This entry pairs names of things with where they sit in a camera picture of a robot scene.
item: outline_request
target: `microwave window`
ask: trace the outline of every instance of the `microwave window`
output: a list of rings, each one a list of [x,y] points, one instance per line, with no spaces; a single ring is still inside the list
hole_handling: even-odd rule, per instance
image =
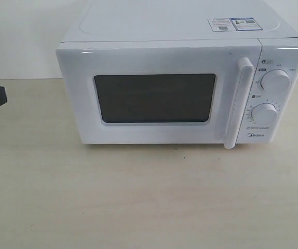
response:
[[[206,122],[214,74],[99,75],[94,77],[106,123]]]

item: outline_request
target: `microwave oven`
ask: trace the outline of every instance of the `microwave oven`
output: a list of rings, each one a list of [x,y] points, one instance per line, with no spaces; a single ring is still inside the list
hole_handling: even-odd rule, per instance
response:
[[[268,143],[298,33],[261,0],[95,0],[57,49],[84,144]]]

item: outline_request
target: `table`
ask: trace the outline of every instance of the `table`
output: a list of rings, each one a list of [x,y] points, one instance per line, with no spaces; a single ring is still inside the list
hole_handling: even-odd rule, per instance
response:
[[[62,80],[0,80],[0,248],[298,248],[298,84],[266,145],[82,145]]]

